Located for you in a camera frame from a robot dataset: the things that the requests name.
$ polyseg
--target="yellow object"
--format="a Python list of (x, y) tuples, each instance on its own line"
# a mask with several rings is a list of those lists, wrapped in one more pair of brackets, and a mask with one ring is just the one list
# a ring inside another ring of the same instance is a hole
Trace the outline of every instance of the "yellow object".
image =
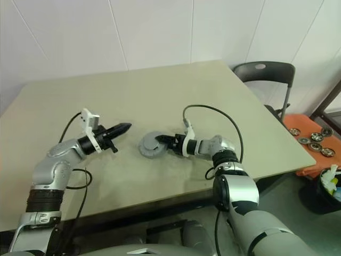
[[(335, 186), (336, 186), (336, 184), (337, 184), (338, 181), (339, 181), (339, 180), (338, 180), (337, 178), (333, 178), (333, 179), (331, 180), (331, 183), (334, 183)], [(334, 191), (333, 189), (328, 191), (328, 193), (331, 194), (331, 195), (333, 195), (334, 192), (335, 192), (335, 191)]]

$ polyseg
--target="orange tray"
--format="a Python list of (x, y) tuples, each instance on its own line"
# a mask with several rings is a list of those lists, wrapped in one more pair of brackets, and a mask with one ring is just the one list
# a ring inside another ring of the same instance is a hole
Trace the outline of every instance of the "orange tray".
[[(284, 117), (284, 124), (288, 129), (297, 128), (301, 131), (301, 134), (295, 137), (296, 139), (300, 137), (310, 138), (313, 132), (321, 132), (322, 129), (320, 125), (312, 121), (309, 117), (301, 114), (286, 115)], [(325, 157), (320, 152), (309, 150), (307, 145), (302, 145), (302, 147), (304, 147), (304, 149), (312, 157), (314, 157), (316, 164), (297, 171), (296, 174), (298, 176), (308, 175), (311, 178), (315, 178), (323, 169), (330, 167), (332, 164), (341, 166), (341, 140), (333, 135), (331, 137), (324, 138), (324, 140), (320, 143), (323, 148), (331, 148), (334, 150), (335, 156)]]

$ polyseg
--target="trash bin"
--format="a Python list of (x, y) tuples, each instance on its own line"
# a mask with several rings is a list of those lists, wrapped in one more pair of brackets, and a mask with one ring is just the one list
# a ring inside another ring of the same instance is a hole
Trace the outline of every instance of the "trash bin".
[[(311, 212), (326, 214), (341, 210), (341, 202), (334, 198), (325, 189), (321, 182), (321, 176), (329, 169), (324, 169), (319, 176), (299, 191), (299, 199)], [(341, 187), (341, 175), (336, 175), (337, 187)]]

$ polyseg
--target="small metal part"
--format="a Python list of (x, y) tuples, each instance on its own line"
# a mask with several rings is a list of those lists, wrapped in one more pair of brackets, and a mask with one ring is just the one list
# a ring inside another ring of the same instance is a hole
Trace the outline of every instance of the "small metal part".
[(321, 142), (323, 140), (323, 135), (318, 132), (313, 132), (310, 137), (313, 141)]
[(314, 152), (321, 152), (322, 150), (321, 144), (316, 143), (316, 142), (309, 143), (308, 147), (311, 151), (314, 151)]
[(167, 151), (167, 145), (160, 143), (155, 137), (162, 135), (162, 132), (150, 132), (140, 141), (139, 151), (142, 156), (147, 158), (156, 158), (162, 156)]
[(321, 150), (321, 154), (325, 157), (333, 157), (335, 156), (335, 151), (332, 150), (331, 148), (323, 148)]
[(301, 131), (300, 131), (299, 129), (297, 129), (297, 128), (291, 128), (291, 129), (289, 130), (289, 132), (290, 132), (291, 135), (293, 135), (293, 136), (299, 136), (299, 135), (301, 134)]
[(334, 131), (330, 127), (323, 127), (321, 130), (321, 134), (323, 137), (331, 137), (333, 135)]
[(297, 141), (301, 144), (304, 144), (304, 145), (307, 145), (310, 143), (310, 139), (309, 138), (306, 138), (306, 137), (301, 137), (301, 138), (298, 138)]

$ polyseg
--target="gray floor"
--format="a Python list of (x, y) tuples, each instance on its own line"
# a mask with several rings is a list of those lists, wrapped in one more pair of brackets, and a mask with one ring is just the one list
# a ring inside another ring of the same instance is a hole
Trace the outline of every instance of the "gray floor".
[[(325, 215), (309, 212), (299, 201), (298, 190), (303, 185), (302, 180), (292, 175), (261, 196), (260, 208), (276, 215), (294, 233), (301, 237), (319, 255), (341, 255), (341, 211)], [(180, 219), (197, 220), (207, 229), (210, 237), (214, 238), (214, 207), (206, 207), (189, 211), (170, 218), (145, 222), (130, 227), (88, 236), (78, 242), (82, 253), (121, 244), (129, 235), (145, 236), (149, 227), (159, 226)], [(219, 243), (222, 255), (242, 255), (233, 234), (220, 219)], [(159, 243), (181, 244), (179, 229), (162, 232), (158, 235)]]

